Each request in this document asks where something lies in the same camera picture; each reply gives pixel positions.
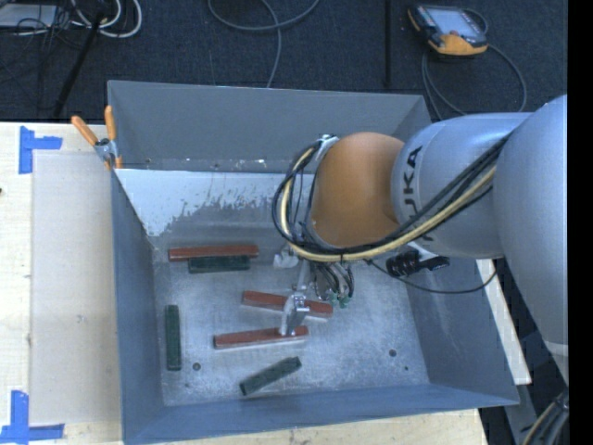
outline black connector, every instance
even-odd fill
[[[401,277],[412,275],[422,269],[435,271],[449,265],[447,257],[435,256],[425,261],[420,260],[420,253],[418,250],[409,250],[403,254],[398,254],[396,257],[391,257],[385,262],[385,268],[392,277]]]

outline red bar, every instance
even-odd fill
[[[250,307],[265,308],[268,310],[282,311],[287,297],[274,295],[272,293],[256,292],[246,290],[243,292],[243,304]],[[305,300],[305,306],[309,307],[308,316],[318,318],[330,318],[334,313],[334,308],[329,303],[321,301]]]
[[[199,246],[193,248],[170,248],[169,261],[187,261],[194,257],[231,257],[248,256],[257,257],[258,246],[252,244],[237,244],[230,246]]]
[[[214,348],[223,350],[226,348],[237,348],[240,346],[254,346],[268,343],[280,343],[303,339],[309,334],[309,329],[303,324],[295,328],[293,335],[283,337],[278,328],[266,328],[262,330],[241,331],[239,333],[226,333],[214,337]]]

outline electronic device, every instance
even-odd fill
[[[440,57],[476,57],[488,48],[486,35],[465,10],[418,4],[408,9],[408,16],[414,29]]]

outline black floor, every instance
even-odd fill
[[[99,0],[74,1],[92,21]],[[133,0],[120,0],[121,17],[92,41],[71,87],[90,33],[68,24],[69,14],[81,21],[71,0],[14,2],[60,11],[56,25],[41,34],[27,35],[26,21],[0,29],[3,121],[68,121],[78,114],[102,123],[109,80],[420,94],[434,121],[460,113],[530,112],[568,90],[568,0],[319,0],[280,33],[252,27],[272,25],[274,17],[293,19],[315,0],[138,0],[141,25],[130,37],[125,33],[133,32],[139,14]],[[470,10],[482,28],[487,25],[492,49],[463,62],[428,54],[427,74],[436,88],[430,89],[422,65],[428,46],[406,15],[414,3]],[[107,19],[115,8],[107,6]],[[533,321],[504,262],[499,272],[519,337],[527,337]],[[534,367],[533,378],[530,395],[541,413],[563,383],[552,360]],[[512,443],[501,409],[481,414],[490,445]],[[562,443],[568,439],[566,432]]]

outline metal bracket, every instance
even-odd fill
[[[303,320],[309,313],[310,308],[305,305],[305,296],[293,294],[284,304],[282,323],[280,325],[280,334],[285,337],[295,334],[295,328],[303,323]]]

